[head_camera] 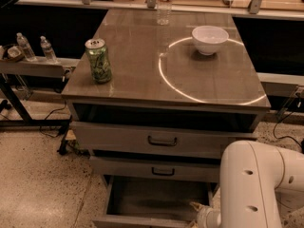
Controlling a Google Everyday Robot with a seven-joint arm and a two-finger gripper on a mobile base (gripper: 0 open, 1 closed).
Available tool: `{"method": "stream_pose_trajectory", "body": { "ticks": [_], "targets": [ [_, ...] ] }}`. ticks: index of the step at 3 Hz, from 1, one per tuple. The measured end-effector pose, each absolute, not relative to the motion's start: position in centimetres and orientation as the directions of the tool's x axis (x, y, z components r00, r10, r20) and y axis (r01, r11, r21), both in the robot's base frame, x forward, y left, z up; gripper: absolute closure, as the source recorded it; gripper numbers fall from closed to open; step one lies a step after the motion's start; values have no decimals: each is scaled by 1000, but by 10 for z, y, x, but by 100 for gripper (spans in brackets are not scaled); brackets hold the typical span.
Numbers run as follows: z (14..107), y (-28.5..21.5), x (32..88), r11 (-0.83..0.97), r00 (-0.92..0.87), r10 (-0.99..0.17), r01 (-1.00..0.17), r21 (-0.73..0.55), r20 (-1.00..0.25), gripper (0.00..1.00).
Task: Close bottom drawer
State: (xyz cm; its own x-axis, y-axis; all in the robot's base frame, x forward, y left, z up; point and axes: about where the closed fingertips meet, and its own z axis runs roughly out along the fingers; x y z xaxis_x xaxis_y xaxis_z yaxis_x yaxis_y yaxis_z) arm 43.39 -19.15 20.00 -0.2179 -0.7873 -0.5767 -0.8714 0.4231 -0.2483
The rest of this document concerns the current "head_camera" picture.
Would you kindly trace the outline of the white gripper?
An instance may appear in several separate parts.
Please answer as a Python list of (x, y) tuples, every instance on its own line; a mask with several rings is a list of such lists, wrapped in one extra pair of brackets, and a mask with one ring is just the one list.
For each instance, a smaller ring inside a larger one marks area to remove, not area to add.
[(199, 228), (220, 228), (220, 210), (216, 210), (210, 206), (203, 206), (195, 201), (191, 201), (190, 205), (198, 212), (197, 224)]

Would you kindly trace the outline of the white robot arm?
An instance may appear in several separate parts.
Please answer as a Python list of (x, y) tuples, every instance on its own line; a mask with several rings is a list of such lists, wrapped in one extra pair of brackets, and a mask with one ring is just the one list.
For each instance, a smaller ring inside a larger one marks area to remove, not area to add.
[(186, 228), (283, 228), (281, 217), (303, 206), (304, 154), (237, 141), (223, 152), (220, 208), (197, 202)]

